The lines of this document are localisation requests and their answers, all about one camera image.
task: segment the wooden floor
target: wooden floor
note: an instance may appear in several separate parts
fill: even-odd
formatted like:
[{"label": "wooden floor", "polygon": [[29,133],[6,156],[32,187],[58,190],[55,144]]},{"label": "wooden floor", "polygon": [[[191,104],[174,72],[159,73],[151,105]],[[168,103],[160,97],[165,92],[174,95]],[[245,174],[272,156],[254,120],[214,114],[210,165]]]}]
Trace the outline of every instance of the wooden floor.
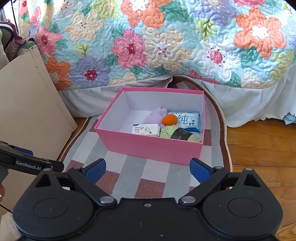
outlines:
[{"label": "wooden floor", "polygon": [[[75,119],[78,129],[85,118]],[[284,210],[276,236],[296,241],[296,124],[267,119],[227,129],[234,172],[252,167],[271,189]]]}]

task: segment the rug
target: rug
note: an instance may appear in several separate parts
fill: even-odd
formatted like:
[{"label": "rug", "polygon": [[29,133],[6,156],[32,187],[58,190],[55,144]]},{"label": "rug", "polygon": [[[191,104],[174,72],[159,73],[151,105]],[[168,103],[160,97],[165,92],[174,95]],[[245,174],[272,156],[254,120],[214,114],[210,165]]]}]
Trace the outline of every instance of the rug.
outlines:
[{"label": "rug", "polygon": [[[224,166],[232,171],[226,143],[226,124],[213,96],[194,80],[174,77],[170,88],[202,90],[205,93],[205,134],[200,160],[209,166]],[[178,200],[199,185],[189,166],[128,156],[108,151],[95,132],[100,118],[88,118],[61,157],[65,170],[85,167],[99,158],[107,164],[105,175],[96,183],[118,201],[120,198],[166,198]]]}]

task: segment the purple flower pattern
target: purple flower pattern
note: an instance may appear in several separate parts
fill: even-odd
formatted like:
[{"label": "purple flower pattern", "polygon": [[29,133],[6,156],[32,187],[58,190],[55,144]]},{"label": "purple flower pattern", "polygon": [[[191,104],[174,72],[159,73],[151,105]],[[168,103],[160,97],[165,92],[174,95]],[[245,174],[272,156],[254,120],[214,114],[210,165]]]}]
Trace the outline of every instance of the purple flower pattern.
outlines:
[{"label": "purple flower pattern", "polygon": [[197,0],[193,7],[197,18],[210,18],[216,25],[225,27],[229,18],[235,18],[240,13],[230,5],[229,0]]},{"label": "purple flower pattern", "polygon": [[106,59],[97,60],[90,55],[80,58],[76,61],[76,68],[69,73],[72,83],[81,89],[108,85],[111,67],[105,66],[105,63]]},{"label": "purple flower pattern", "polygon": [[292,16],[288,17],[287,25],[281,28],[282,32],[284,33],[284,39],[288,45],[292,46],[293,48],[296,47],[296,13]]}]

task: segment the wet wipes package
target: wet wipes package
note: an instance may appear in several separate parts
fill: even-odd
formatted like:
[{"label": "wet wipes package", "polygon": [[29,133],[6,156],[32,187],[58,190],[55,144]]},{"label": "wet wipes package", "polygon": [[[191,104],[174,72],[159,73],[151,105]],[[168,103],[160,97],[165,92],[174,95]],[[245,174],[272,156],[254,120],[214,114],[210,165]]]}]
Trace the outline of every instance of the wet wipes package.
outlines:
[{"label": "wet wipes package", "polygon": [[158,137],[160,127],[158,124],[134,124],[131,130],[132,134]]},{"label": "wet wipes package", "polygon": [[200,114],[198,112],[169,112],[168,114],[174,114],[177,117],[178,127],[186,131],[200,131]]}]

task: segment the bed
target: bed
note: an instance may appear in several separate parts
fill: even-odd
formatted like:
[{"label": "bed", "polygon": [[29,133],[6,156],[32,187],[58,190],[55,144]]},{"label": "bed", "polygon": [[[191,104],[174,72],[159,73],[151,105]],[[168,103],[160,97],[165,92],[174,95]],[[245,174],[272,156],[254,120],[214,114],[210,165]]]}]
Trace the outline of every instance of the bed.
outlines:
[{"label": "bed", "polygon": [[179,74],[211,92],[228,126],[295,114],[295,25],[295,10],[283,0],[20,0],[19,6],[20,35],[34,36],[74,117],[101,114],[122,87],[166,87]]}]

